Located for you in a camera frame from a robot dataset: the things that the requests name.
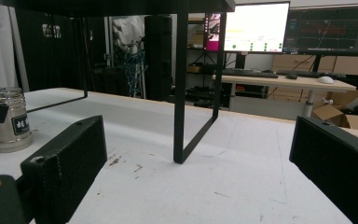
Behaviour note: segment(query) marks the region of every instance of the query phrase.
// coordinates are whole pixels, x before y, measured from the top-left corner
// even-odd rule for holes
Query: desk leg
[[[228,110],[229,111],[234,111],[234,106],[235,106],[235,87],[237,86],[236,83],[231,83],[231,94],[229,95],[229,106],[228,106]]]
[[[315,91],[310,90],[310,92],[308,93],[308,99],[307,102],[304,105],[304,112],[303,112],[303,116],[305,117],[310,117],[310,113],[312,112],[312,107],[313,107],[313,99],[315,98]]]

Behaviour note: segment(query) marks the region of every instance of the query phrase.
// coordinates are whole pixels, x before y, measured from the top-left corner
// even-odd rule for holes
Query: black metal frame
[[[176,79],[175,79],[175,109],[174,109],[174,130],[173,130],[173,160],[183,164],[202,137],[208,132],[217,119],[220,107],[220,91],[222,88],[222,66],[224,59],[224,42],[226,35],[227,14],[222,13],[220,18],[219,50],[217,52],[216,79],[214,85],[213,114],[203,125],[193,139],[184,147],[185,133],[185,93],[186,93],[186,46],[188,21],[188,7],[182,8],[177,14],[177,37],[176,37]]]
[[[84,19],[87,16],[112,16],[112,15],[147,15],[147,14],[159,14],[170,13],[177,14],[177,43],[176,43],[176,89],[175,89],[175,105],[174,105],[174,132],[173,132],[173,160],[177,163],[184,163],[188,156],[191,154],[196,145],[200,142],[203,135],[213,125],[214,121],[218,117],[218,110],[220,104],[220,91],[222,84],[222,66],[224,60],[224,41],[226,30],[227,14],[222,13],[220,35],[219,35],[219,50],[217,53],[217,72],[214,88],[214,100],[213,100],[213,115],[203,125],[199,132],[193,137],[190,143],[184,148],[184,128],[185,128],[185,92],[186,92],[186,50],[187,50],[187,25],[188,14],[197,12],[226,12],[233,11],[235,8],[235,2],[233,0],[219,0],[219,1],[207,1],[207,0],[170,0],[164,3],[164,6],[156,7],[160,5],[158,0],[153,0],[153,3],[146,3],[142,0],[133,0],[133,4],[137,8],[127,7],[129,4],[126,2],[112,1],[112,0],[99,0],[97,3],[93,0],[85,0],[82,2],[70,2],[69,0],[61,1],[45,1],[46,5],[38,5],[37,3],[23,2],[21,0],[0,0],[0,5],[8,7],[20,7],[29,10],[36,10],[41,12],[47,12],[49,14],[57,14],[63,16],[69,16],[74,19],[76,23],[77,35],[82,36],[82,39],[77,39],[76,54],[77,65],[79,74],[84,78],[84,96],[73,100],[57,103],[54,105],[47,105],[39,107],[28,112],[34,112],[36,110],[52,107],[55,105],[62,105],[76,100],[84,99],[87,95],[87,74],[90,71],[88,41],[87,34],[84,29]]]
[[[82,19],[82,18],[74,19],[73,24],[75,26],[74,27],[75,28],[74,35],[75,35],[75,42],[76,42],[77,68],[78,68],[78,73],[81,75],[81,78],[83,79],[83,92],[84,92],[83,96],[79,97],[79,98],[72,99],[72,100],[59,102],[57,104],[45,105],[45,106],[41,106],[41,107],[38,107],[35,109],[27,110],[27,113],[46,109],[46,108],[53,107],[56,105],[63,105],[63,104],[71,103],[73,101],[85,99],[88,97],[87,76],[88,76],[88,73],[90,72],[90,58],[87,53],[87,49],[88,49],[87,36],[88,35],[87,35],[87,31],[85,29],[84,19]]]
[[[326,121],[297,117],[289,160],[358,224],[358,137]]]
[[[0,223],[69,222],[106,160],[103,117],[73,123],[21,163],[20,178],[0,175]]]

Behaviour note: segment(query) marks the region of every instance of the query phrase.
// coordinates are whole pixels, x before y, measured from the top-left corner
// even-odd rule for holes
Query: black metal leg
[[[174,109],[174,130],[173,130],[173,160],[176,163],[184,163],[202,137],[208,132],[217,119],[220,106],[220,91],[222,83],[222,65],[224,59],[224,41],[226,30],[226,13],[222,14],[219,36],[219,51],[217,55],[217,74],[214,90],[213,115],[203,125],[199,132],[193,137],[190,143],[184,148],[185,131],[185,88],[186,88],[186,46],[187,46],[187,21],[188,21],[188,0],[183,1],[180,6],[177,18],[177,43],[176,43],[176,79],[175,79],[175,109]]]
[[[80,54],[78,56],[78,68],[79,74],[83,79],[83,90],[84,96],[88,96],[88,78],[91,73],[91,59],[90,59],[90,37],[89,37],[89,28],[87,25],[87,20],[85,18],[80,19],[80,32],[82,40],[80,41],[80,45],[78,46],[80,49]]]
[[[219,33],[219,50],[217,52],[217,69],[214,85],[214,95],[213,95],[213,119],[217,119],[219,115],[220,108],[220,92],[222,90],[222,69],[224,61],[224,47],[226,39],[226,20],[227,13],[222,13],[220,16],[220,33]]]
[[[186,50],[189,0],[178,1],[176,36],[175,109],[173,129],[173,160],[183,163],[185,131],[185,92],[186,92]]]

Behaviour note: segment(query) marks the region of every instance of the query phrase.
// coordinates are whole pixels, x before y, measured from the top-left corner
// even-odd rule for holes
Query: shelf
[[[235,9],[234,0],[188,0],[188,3],[189,13],[232,12]],[[68,17],[177,14],[186,10],[182,2],[176,0],[0,0],[0,5]]]
[[[192,50],[204,50],[204,48],[202,48],[202,49],[196,49],[196,48],[189,48],[189,47],[187,47],[187,49],[192,49]]]
[[[206,74],[206,73],[191,73],[191,72],[186,72],[187,74],[191,74],[191,75],[200,75],[200,76],[213,76],[213,74]]]
[[[188,18],[188,24],[204,24],[204,18]]]

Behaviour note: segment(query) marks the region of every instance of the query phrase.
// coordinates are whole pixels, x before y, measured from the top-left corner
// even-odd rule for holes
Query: wooden desk
[[[27,108],[81,95],[25,94]],[[292,121],[221,111],[185,164],[172,161],[173,105],[89,93],[82,101],[28,114],[33,144],[0,154],[0,174],[73,122],[103,115],[108,161],[70,223],[351,223],[289,158]],[[185,141],[210,116],[186,107]]]
[[[310,116],[310,113],[312,111],[312,106],[313,106],[313,101],[316,91],[355,91],[356,90],[356,87],[342,81],[335,80],[334,84],[323,84],[317,82],[316,78],[310,78],[310,77],[298,77],[296,80],[292,80],[292,79],[285,78],[284,76],[279,76],[278,78],[263,78],[263,77],[233,77],[233,76],[222,75],[222,82],[233,84],[231,88],[231,98],[230,98],[230,106],[229,106],[229,109],[231,111],[235,111],[235,106],[237,104],[237,102],[235,102],[235,98],[237,98],[235,97],[235,84],[274,86],[274,87],[309,90],[308,100],[303,105],[303,112],[302,112],[303,116],[308,116],[308,117]],[[264,100],[264,102],[260,102],[260,104],[262,103],[272,103],[273,105],[278,106],[276,102],[272,102],[268,100]]]

